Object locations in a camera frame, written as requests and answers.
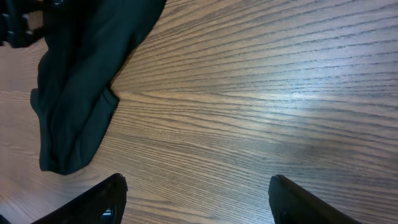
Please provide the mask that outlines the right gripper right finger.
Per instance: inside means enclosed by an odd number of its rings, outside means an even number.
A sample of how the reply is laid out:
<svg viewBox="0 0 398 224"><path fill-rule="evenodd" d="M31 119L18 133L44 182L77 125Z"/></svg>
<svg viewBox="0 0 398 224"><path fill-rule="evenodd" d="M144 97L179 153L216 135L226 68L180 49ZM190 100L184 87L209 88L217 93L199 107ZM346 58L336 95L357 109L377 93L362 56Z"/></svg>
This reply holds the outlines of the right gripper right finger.
<svg viewBox="0 0 398 224"><path fill-rule="evenodd" d="M268 195L275 224L359 224L283 175L271 177Z"/></svg>

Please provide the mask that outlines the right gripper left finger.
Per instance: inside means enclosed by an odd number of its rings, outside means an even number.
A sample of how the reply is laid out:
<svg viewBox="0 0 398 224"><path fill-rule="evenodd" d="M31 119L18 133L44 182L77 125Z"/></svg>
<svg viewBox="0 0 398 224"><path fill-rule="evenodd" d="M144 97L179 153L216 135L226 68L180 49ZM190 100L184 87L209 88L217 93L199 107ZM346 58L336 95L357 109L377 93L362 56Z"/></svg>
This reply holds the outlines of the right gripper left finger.
<svg viewBox="0 0 398 224"><path fill-rule="evenodd" d="M116 173L32 224L121 224L127 182Z"/></svg>

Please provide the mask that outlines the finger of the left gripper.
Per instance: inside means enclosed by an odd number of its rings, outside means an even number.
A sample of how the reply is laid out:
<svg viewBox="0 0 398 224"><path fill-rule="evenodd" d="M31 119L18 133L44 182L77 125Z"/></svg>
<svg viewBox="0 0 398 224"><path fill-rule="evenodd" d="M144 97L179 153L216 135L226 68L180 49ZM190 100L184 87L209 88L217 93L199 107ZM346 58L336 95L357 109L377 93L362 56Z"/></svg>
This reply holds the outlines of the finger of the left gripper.
<svg viewBox="0 0 398 224"><path fill-rule="evenodd" d="M43 1L1 0L1 47L7 42L12 48L32 45L43 37L43 28L29 29L29 13L42 11Z"/></svg>

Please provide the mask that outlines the black knit garment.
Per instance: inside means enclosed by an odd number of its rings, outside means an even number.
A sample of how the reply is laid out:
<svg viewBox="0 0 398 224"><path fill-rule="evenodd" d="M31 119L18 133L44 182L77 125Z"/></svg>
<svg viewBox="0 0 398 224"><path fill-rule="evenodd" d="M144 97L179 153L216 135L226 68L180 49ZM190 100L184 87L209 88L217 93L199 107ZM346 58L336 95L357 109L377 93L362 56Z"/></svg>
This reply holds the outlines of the black knit garment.
<svg viewBox="0 0 398 224"><path fill-rule="evenodd" d="M118 97L112 79L158 21L165 0L65 1L67 21L45 37L30 103L39 118L42 171L61 175L96 154Z"/></svg>

